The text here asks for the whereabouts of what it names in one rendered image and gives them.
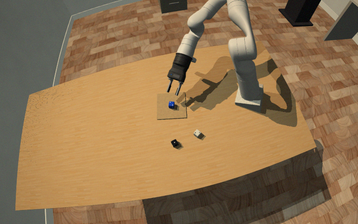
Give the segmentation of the black die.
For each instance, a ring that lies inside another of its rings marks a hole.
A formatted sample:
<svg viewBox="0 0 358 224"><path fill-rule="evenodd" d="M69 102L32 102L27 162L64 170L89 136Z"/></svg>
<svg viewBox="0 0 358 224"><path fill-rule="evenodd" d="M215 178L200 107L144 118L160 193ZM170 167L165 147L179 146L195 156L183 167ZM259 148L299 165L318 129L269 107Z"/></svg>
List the black die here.
<svg viewBox="0 0 358 224"><path fill-rule="evenodd" d="M176 147L176 146L179 145L176 139L174 139L173 141L171 141L171 144L173 145L173 147Z"/></svg>

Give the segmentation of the blue die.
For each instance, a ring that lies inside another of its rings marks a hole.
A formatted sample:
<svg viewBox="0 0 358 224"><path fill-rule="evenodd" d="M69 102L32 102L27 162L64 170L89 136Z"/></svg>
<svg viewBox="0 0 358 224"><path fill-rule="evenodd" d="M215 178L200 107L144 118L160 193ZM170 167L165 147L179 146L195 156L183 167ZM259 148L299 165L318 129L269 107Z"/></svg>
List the blue die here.
<svg viewBox="0 0 358 224"><path fill-rule="evenodd" d="M169 108L174 108L174 106L175 106L175 103L172 101L169 101Z"/></svg>

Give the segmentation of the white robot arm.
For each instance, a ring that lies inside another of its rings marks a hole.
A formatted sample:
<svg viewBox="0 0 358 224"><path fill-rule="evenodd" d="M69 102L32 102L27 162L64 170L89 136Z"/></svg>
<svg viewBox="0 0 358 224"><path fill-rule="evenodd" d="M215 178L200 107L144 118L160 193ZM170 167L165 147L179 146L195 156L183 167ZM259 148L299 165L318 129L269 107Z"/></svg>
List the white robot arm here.
<svg viewBox="0 0 358 224"><path fill-rule="evenodd" d="M260 94L255 63L252 61L257 57L257 48L246 0L209 0L188 19L187 25L190 32L184 35L181 44L188 44L196 48L205 29L203 22L206 19L210 20L226 3L229 18L246 36L245 38L230 39L228 42L241 97L248 101L254 100Z"/></svg>

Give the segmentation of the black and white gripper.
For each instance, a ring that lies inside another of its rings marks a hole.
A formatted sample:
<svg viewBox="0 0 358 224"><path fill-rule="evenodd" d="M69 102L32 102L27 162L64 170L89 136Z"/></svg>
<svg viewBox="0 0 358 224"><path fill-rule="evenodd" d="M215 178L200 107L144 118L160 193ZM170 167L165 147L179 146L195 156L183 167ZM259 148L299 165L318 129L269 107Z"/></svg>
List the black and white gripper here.
<svg viewBox="0 0 358 224"><path fill-rule="evenodd" d="M195 48L188 44L182 43L179 46L172 64L172 68L169 70L167 75L170 82L166 92L170 91L173 80L177 80L179 81L180 84L179 87L177 88L175 95L178 96L180 88L185 81L186 72L189 69L190 63L191 62L196 63L197 61L196 58L193 57L194 51Z"/></svg>

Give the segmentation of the tan square mat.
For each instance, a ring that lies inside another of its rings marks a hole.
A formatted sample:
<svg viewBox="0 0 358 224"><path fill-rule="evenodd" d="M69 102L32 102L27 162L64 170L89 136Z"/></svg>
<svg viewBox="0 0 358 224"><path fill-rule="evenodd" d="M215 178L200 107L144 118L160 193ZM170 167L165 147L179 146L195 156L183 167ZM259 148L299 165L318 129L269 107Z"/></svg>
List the tan square mat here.
<svg viewBox="0 0 358 224"><path fill-rule="evenodd" d="M174 108L169 108L169 101L175 103ZM186 118L185 92L157 94L157 119Z"/></svg>

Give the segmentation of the white die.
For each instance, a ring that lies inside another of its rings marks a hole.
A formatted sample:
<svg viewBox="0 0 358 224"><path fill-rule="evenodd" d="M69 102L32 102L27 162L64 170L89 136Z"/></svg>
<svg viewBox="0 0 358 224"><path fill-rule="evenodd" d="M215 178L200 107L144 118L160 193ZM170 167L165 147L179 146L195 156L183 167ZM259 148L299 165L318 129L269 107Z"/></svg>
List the white die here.
<svg viewBox="0 0 358 224"><path fill-rule="evenodd" d="M198 138L201 135L201 132L197 129L193 134Z"/></svg>

